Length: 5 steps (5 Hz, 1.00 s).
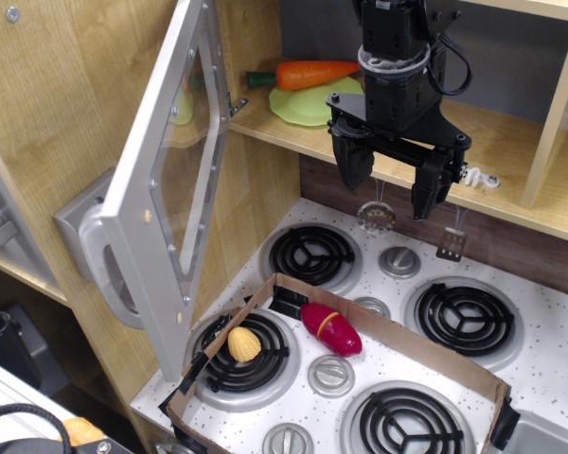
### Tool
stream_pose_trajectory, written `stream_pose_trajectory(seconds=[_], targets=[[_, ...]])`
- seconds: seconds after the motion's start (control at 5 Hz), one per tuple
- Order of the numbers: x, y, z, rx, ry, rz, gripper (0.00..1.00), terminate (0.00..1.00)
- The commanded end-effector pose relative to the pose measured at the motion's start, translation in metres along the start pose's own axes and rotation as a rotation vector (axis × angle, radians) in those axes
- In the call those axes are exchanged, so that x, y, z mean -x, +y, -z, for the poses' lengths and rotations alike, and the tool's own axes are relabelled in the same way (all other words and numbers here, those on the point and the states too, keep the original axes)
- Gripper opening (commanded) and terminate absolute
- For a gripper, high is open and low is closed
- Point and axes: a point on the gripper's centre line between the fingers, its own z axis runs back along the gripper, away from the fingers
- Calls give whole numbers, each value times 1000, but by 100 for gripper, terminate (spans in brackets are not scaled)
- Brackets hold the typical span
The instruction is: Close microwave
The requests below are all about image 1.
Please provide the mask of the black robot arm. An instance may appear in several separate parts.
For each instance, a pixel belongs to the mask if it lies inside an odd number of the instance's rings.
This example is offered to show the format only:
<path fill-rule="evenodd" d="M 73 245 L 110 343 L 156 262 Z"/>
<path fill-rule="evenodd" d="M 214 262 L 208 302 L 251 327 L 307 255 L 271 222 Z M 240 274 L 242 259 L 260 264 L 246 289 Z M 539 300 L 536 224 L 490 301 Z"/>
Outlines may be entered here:
<path fill-rule="evenodd" d="M 471 139 L 447 120 L 440 105 L 464 93 L 445 86 L 447 54 L 468 58 L 447 29 L 460 16 L 455 1 L 357 1 L 363 28 L 358 64 L 361 95 L 333 93 L 328 131 L 342 180 L 357 189 L 372 173 L 376 154 L 415 170 L 411 201 L 416 220 L 428 218 L 459 183 Z"/>

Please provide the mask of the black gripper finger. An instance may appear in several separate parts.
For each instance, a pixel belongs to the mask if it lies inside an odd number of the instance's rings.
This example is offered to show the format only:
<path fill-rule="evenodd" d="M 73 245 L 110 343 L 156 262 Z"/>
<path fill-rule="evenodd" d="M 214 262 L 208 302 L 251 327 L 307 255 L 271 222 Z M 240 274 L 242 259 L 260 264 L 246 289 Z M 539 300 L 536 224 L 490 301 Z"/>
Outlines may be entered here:
<path fill-rule="evenodd" d="M 368 137 L 332 135 L 333 152 L 344 185 L 356 190 L 371 175 L 374 150 Z"/>
<path fill-rule="evenodd" d="M 414 220 L 427 219 L 435 207 L 446 200 L 451 186 L 456 182 L 457 168 L 453 151 L 428 150 L 416 166 L 412 186 Z"/>

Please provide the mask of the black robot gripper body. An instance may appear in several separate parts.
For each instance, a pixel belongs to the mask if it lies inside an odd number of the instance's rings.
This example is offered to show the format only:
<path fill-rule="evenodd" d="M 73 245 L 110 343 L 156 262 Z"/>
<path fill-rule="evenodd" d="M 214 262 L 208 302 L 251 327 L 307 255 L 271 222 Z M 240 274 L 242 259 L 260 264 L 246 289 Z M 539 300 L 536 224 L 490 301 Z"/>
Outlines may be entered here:
<path fill-rule="evenodd" d="M 414 168 L 428 150 L 449 149 L 454 153 L 457 173 L 462 172 L 471 139 L 443 116 L 440 105 L 444 96 L 459 95 L 469 87 L 471 70 L 459 88 L 445 89 L 449 50 L 463 55 L 454 45 L 425 44 L 412 59 L 387 60 L 361 48 L 358 61 L 364 93 L 327 97 L 331 137 L 368 137 L 374 154 Z"/>

